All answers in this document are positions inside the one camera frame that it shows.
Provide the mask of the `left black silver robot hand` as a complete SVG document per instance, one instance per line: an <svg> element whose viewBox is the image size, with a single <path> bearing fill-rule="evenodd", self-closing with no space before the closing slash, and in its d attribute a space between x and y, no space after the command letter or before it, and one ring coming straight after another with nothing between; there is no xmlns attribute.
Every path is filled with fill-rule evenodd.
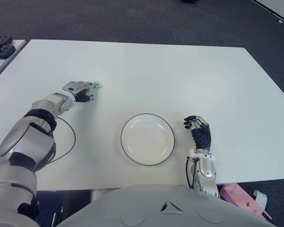
<svg viewBox="0 0 284 227"><path fill-rule="evenodd" d="M74 96L76 102L86 103L94 100L94 88L95 85L89 81L71 81L66 84L62 89L63 91L70 92Z"/></svg>

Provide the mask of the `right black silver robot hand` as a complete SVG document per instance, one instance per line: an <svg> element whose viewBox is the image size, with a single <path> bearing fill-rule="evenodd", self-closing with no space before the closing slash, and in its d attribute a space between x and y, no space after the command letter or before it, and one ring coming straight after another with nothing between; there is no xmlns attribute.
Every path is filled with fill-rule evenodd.
<svg viewBox="0 0 284 227"><path fill-rule="evenodd" d="M184 119L184 127L191 131L196 149L210 151L211 132L208 122L201 116L191 115Z"/></svg>

